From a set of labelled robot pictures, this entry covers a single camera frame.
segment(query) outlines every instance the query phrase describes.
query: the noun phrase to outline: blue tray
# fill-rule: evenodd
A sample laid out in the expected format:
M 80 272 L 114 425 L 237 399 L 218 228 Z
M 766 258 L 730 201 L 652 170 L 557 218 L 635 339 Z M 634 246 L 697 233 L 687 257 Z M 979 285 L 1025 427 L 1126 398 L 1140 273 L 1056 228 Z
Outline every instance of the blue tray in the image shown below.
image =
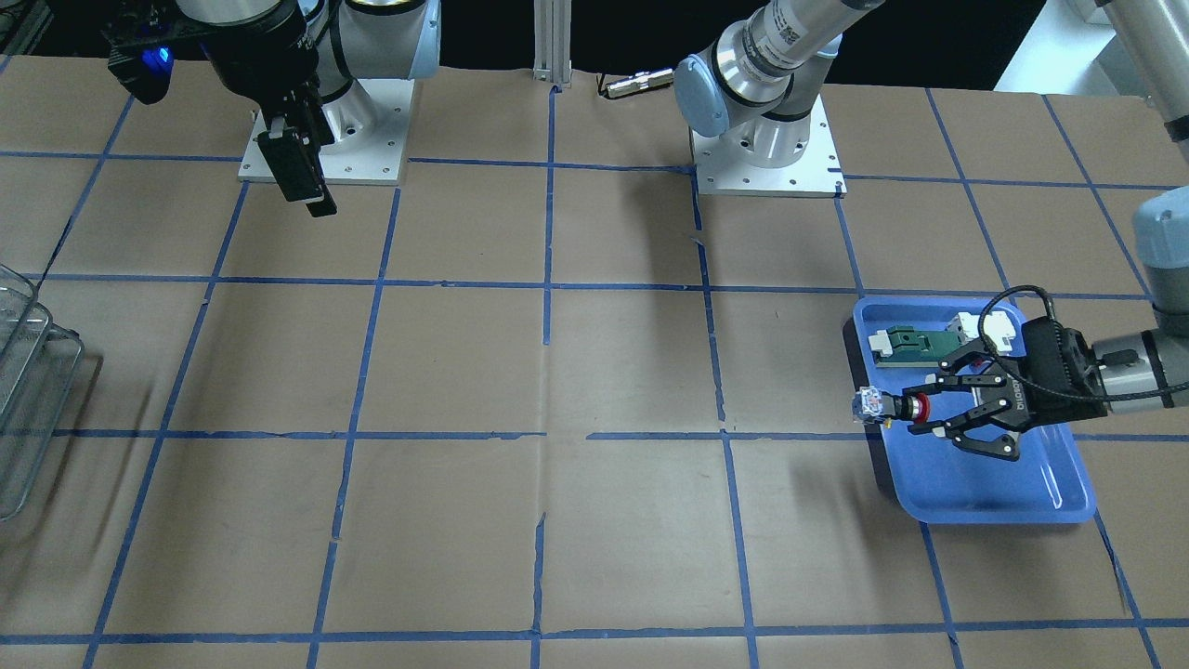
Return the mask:
M 858 349 L 869 385 L 889 393 L 924 383 L 929 368 L 877 368 L 867 345 L 869 334 L 894 324 L 918 329 L 944 329 L 957 311 L 977 314 L 987 302 L 946 297 L 864 297 L 855 304 Z M 1004 303 L 1015 323 L 1025 316 Z M 1023 340 L 1017 337 L 1017 347 Z M 954 416 L 974 406 L 969 393 L 942 393 L 930 398 L 932 416 Z M 932 435 L 910 435 L 906 424 L 882 430 L 888 468 L 897 498 L 913 518 L 948 524 L 1055 524 L 1083 523 L 1094 516 L 1097 500 L 1069 425 L 1050 425 L 1025 433 L 1020 460 L 1006 462 L 958 450 Z M 982 428 L 981 438 L 1001 435 Z

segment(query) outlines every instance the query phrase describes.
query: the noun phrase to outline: black cable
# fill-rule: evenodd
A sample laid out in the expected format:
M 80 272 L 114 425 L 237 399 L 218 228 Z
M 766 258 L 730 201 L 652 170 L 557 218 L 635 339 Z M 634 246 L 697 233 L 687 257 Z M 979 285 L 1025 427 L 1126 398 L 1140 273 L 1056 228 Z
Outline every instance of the black cable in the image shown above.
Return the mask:
M 1064 393 L 1061 391 L 1055 391 L 1052 389 L 1046 389 L 1044 386 L 1040 386 L 1039 384 L 1024 379 L 1023 377 L 1013 372 L 1008 366 L 1004 365 L 1004 359 L 1002 356 L 999 355 L 999 349 L 995 347 L 995 343 L 992 342 L 990 337 L 987 336 L 987 332 L 983 329 L 983 326 L 987 321 L 987 316 L 990 315 L 990 311 L 995 308 L 995 304 L 1017 292 L 1036 292 L 1042 299 L 1044 299 L 1044 308 L 1049 318 L 1052 321 L 1057 320 L 1056 310 L 1052 304 L 1052 296 L 1049 295 L 1048 290 L 1040 288 L 1039 285 L 1013 285 L 1007 290 L 1004 290 L 1002 292 L 992 297 L 990 301 L 987 302 L 987 305 L 983 307 L 982 311 L 979 314 L 979 339 L 982 341 L 982 346 L 984 349 L 987 349 L 987 354 L 990 356 L 990 359 L 998 362 L 999 366 L 1004 370 L 1004 372 L 1006 372 L 1007 375 L 1014 379 L 1015 381 L 1019 381 L 1020 384 L 1027 386 L 1028 389 L 1032 389 L 1033 391 L 1044 393 L 1046 396 L 1052 396 L 1056 398 L 1062 398 L 1064 400 L 1071 400 L 1075 403 L 1088 403 L 1088 404 L 1100 404 L 1100 403 L 1114 404 L 1114 403 L 1130 403 L 1135 400 L 1150 400 L 1153 398 L 1171 397 L 1177 393 L 1183 393 L 1185 391 L 1189 391 L 1189 381 L 1185 381 L 1183 384 L 1177 384 L 1176 386 L 1169 386 L 1166 389 L 1157 389 L 1155 391 L 1145 391 L 1143 393 L 1124 393 L 1121 396 L 1075 396 L 1072 393 Z

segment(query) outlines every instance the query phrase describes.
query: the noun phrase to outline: light blue joint cap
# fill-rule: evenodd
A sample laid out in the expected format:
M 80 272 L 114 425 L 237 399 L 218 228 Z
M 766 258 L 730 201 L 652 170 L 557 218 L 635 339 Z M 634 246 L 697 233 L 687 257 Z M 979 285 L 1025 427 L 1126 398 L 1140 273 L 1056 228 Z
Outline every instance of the light blue joint cap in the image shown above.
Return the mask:
M 421 24 L 417 49 L 413 52 L 409 78 L 429 78 L 438 74 L 438 63 L 441 61 L 441 0 L 429 0 Z
M 718 137 L 731 128 L 726 99 L 718 88 L 715 72 L 710 71 L 710 65 L 702 56 L 690 56 L 681 61 L 673 74 L 673 90 L 685 122 L 698 134 Z
M 820 51 L 818 51 L 818 57 L 832 61 L 838 57 L 838 49 L 841 48 L 842 48 L 842 36 L 839 34 L 838 37 L 831 39 L 829 44 L 823 46 Z
M 1189 267 L 1189 185 L 1140 204 L 1134 223 L 1140 261 L 1156 269 Z

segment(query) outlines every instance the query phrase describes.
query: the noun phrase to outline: dark backdrop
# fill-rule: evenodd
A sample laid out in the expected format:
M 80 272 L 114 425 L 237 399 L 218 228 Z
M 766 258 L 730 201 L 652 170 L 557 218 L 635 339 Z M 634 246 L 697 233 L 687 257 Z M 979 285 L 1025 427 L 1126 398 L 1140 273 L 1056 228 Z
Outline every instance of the dark backdrop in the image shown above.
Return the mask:
M 830 81 L 990 89 L 1045 0 L 888 0 L 847 32 Z M 677 64 L 763 0 L 573 0 L 573 65 L 633 74 Z M 106 56 L 94 26 L 55 21 L 43 55 Z M 183 53 L 183 57 L 200 57 Z M 533 63 L 533 2 L 442 0 L 442 63 Z

